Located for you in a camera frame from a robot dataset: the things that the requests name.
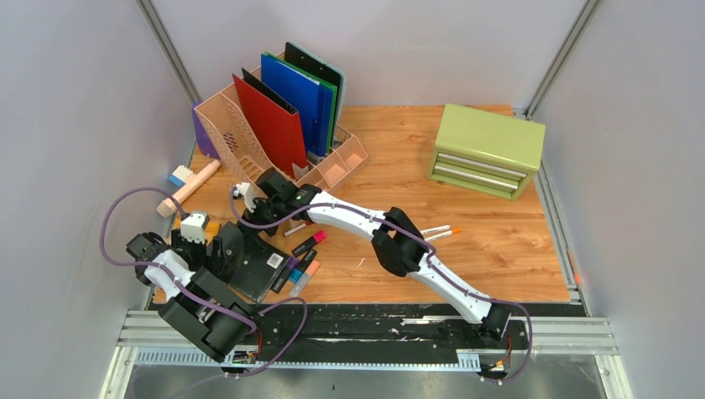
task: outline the white sticker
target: white sticker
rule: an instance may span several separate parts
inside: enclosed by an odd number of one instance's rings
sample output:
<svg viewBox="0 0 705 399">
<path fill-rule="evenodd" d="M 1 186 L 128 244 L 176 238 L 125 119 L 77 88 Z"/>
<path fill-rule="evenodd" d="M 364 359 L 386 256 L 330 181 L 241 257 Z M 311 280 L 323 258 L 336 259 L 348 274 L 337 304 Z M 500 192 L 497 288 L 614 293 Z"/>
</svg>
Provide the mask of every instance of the white sticker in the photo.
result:
<svg viewBox="0 0 705 399">
<path fill-rule="evenodd" d="M 267 264 L 273 268 L 278 268 L 283 260 L 284 258 L 282 257 L 282 255 L 272 254 L 272 256 L 269 257 Z"/>
</svg>

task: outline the folder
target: folder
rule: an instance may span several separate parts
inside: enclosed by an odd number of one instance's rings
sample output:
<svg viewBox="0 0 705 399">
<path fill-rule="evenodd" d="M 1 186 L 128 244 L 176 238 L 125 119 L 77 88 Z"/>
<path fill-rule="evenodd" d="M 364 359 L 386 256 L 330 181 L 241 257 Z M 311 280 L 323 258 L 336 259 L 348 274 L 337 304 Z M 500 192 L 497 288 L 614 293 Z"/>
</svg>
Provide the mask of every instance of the folder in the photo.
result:
<svg viewBox="0 0 705 399">
<path fill-rule="evenodd" d="M 338 124 L 340 112 L 343 109 L 343 101 L 345 99 L 345 74 L 338 70 L 335 66 L 327 64 L 324 60 L 318 58 L 315 54 L 308 52 L 298 44 L 287 42 L 284 48 L 284 60 L 302 71 L 310 73 L 321 80 L 329 82 L 335 86 L 338 91 L 335 97 L 335 112 L 333 113 L 333 129 Z M 333 143 L 333 136 L 328 145 Z"/>
<path fill-rule="evenodd" d="M 336 87 L 271 54 L 261 60 L 262 82 L 298 110 L 306 150 L 325 156 L 333 133 Z"/>
<path fill-rule="evenodd" d="M 246 70 L 243 79 L 233 74 L 233 81 L 244 117 L 269 160 L 294 179 L 303 177 L 308 162 L 297 110 Z"/>
</svg>

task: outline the wooden table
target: wooden table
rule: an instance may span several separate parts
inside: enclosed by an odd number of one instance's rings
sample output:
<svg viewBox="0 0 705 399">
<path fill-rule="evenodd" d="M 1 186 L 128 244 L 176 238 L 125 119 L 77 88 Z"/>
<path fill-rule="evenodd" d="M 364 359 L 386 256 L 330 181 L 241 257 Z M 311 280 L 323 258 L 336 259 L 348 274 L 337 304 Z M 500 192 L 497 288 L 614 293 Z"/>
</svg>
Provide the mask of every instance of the wooden table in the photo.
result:
<svg viewBox="0 0 705 399">
<path fill-rule="evenodd" d="M 513 115 L 508 106 L 478 108 Z M 568 291 L 533 184 L 519 200 L 509 202 L 424 178 L 442 112 L 442 106 L 345 107 L 340 125 L 360 139 L 370 162 L 335 195 L 370 209 L 401 208 L 419 229 L 442 224 L 462 227 L 462 233 L 434 242 L 439 259 L 492 297 L 567 301 Z M 208 162 L 197 150 L 191 168 L 197 172 Z M 234 221 L 228 205 L 234 183 L 235 178 L 221 167 L 184 207 L 208 212 L 220 223 Z M 369 242 L 332 227 L 312 225 L 287 238 L 281 229 L 269 242 L 289 252 L 320 229 L 326 230 L 328 239 L 316 247 L 321 268 L 302 293 L 307 301 L 444 302 L 416 280 L 384 270 Z M 270 292 L 265 302 L 287 297 L 290 289 L 287 283 L 280 294 Z"/>
</svg>

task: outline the blue folder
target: blue folder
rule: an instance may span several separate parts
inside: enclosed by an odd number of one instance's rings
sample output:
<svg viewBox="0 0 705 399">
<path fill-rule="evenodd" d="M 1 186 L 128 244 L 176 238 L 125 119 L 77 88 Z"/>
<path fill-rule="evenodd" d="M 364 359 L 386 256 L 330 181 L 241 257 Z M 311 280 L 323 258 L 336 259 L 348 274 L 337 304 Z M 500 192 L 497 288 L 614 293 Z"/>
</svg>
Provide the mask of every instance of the blue folder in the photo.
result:
<svg viewBox="0 0 705 399">
<path fill-rule="evenodd" d="M 298 110 L 306 150 L 325 156 L 333 91 L 274 56 L 262 54 L 261 62 L 262 82 Z"/>
</svg>

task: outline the drawer handle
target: drawer handle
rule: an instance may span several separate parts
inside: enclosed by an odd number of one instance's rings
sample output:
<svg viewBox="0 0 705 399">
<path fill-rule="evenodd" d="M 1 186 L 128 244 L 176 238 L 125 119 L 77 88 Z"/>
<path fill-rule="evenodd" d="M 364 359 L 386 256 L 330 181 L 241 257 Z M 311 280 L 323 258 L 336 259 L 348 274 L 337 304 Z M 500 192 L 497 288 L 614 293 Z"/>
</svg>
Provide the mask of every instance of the drawer handle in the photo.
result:
<svg viewBox="0 0 705 399">
<path fill-rule="evenodd" d="M 490 183 L 490 184 L 493 184 L 493 185 L 499 185 L 499 186 L 502 186 L 502 187 L 506 187 L 507 189 L 516 190 L 516 189 L 519 188 L 518 185 L 510 185 L 510 184 L 508 184 L 508 183 L 504 183 L 504 182 L 501 182 L 501 181 L 492 180 L 492 179 L 487 179 L 487 178 L 485 178 L 485 177 L 475 176 L 475 175 L 471 175 L 471 174 L 469 174 L 469 173 L 459 172 L 459 171 L 453 170 L 453 169 L 448 169 L 448 168 L 445 168 L 445 167 L 443 167 L 443 166 L 435 165 L 435 166 L 433 166 L 433 169 L 434 169 L 434 170 L 439 170 L 439 171 L 441 171 L 441 172 L 450 173 L 450 174 L 453 174 L 453 175 L 458 175 L 458 176 L 466 177 L 466 178 L 468 178 L 468 179 L 473 179 L 473 180 L 478 180 L 478 181 L 484 181 L 484 182 L 486 182 L 486 183 Z"/>
<path fill-rule="evenodd" d="M 462 163 L 468 164 L 468 165 L 474 165 L 474 166 L 480 166 L 482 168 L 492 169 L 492 170 L 496 170 L 498 172 L 504 172 L 509 175 L 520 177 L 522 179 L 524 179 L 526 177 L 526 173 L 517 172 L 516 170 L 505 169 L 505 168 L 500 168 L 499 166 L 483 164 L 482 162 L 476 162 L 474 160 L 466 160 L 465 158 L 461 158 L 460 156 L 444 154 L 442 152 L 438 153 L 438 158 L 445 158 L 447 160 L 454 160 L 454 161 L 462 162 Z"/>
</svg>

